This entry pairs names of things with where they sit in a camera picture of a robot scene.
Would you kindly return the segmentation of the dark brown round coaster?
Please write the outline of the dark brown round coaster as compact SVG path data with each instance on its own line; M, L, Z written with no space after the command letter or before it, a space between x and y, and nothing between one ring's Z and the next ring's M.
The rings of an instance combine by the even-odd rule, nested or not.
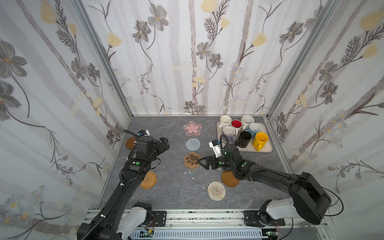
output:
M136 146L137 140L135 137L131 137L126 141L126 147L129 150L133 150Z

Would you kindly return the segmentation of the brown paw print coaster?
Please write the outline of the brown paw print coaster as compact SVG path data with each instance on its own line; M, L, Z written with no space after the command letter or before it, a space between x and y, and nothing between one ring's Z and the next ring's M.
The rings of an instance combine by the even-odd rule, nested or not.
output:
M201 155L195 152L190 152L183 158L184 165L186 168L189 168L190 170L198 168L200 166L198 160L201 158L202 158Z

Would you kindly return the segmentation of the grey round felt coaster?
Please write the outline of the grey round felt coaster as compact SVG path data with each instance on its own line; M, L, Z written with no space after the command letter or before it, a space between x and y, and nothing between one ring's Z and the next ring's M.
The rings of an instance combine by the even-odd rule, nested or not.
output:
M186 142L186 148L189 151L192 151L192 152L197 151L200 147L201 147L201 142L196 138L189 139Z

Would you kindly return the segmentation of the rattan woven round coaster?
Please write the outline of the rattan woven round coaster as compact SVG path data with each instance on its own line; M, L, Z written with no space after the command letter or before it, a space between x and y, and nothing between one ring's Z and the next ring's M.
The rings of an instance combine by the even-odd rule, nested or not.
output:
M140 187L146 190L151 189L157 183L157 179L157 175L154 172L148 172L140 184Z

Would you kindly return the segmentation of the pink flower coaster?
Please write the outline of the pink flower coaster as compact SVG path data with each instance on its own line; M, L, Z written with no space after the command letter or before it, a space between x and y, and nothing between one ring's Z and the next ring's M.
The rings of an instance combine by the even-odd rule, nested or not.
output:
M201 124L197 124L195 121L189 121L182 127L187 137L200 136L202 128L203 126Z

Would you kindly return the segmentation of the woven multicolour round coaster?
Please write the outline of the woven multicolour round coaster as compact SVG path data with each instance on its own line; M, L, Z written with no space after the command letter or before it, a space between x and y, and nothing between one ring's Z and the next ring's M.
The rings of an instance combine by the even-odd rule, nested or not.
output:
M207 188L209 197L214 201L221 201L226 195L226 189L220 182L211 182Z

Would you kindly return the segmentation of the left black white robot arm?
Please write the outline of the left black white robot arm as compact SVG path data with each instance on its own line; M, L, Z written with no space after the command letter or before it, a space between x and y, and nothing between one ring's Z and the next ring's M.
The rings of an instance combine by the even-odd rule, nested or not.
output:
M170 148L167 138L158 140L148 131L134 133L123 130L134 137L136 143L119 172L119 183L100 212L87 224L82 223L77 231L78 240L128 240L135 229L153 221L152 206L136 203L127 215L124 212L134 192L152 168L152 162Z

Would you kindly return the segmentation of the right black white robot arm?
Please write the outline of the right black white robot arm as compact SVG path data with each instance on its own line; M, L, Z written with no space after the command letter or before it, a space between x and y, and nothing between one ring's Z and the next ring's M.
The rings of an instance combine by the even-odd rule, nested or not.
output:
M266 200L257 211L245 211L244 223L248 227L277 225L285 218L301 218L309 224L319 225L332 203L331 191L321 186L311 174L296 175L265 168L244 159L233 145L199 159L198 164L207 170L221 168L239 181L262 183L289 195L287 199Z

